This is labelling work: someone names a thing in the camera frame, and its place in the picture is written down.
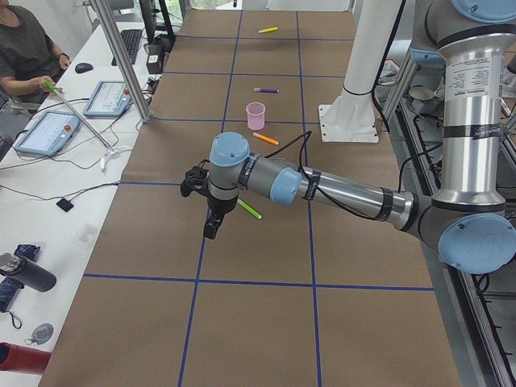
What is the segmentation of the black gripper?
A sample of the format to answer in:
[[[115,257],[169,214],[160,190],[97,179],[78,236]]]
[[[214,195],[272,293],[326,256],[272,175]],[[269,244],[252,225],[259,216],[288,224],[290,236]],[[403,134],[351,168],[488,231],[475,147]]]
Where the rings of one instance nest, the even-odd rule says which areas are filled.
[[[227,214],[235,209],[235,198],[222,200],[210,195],[207,198],[210,208],[203,228],[203,236],[207,239],[215,239],[221,226],[221,214]]]

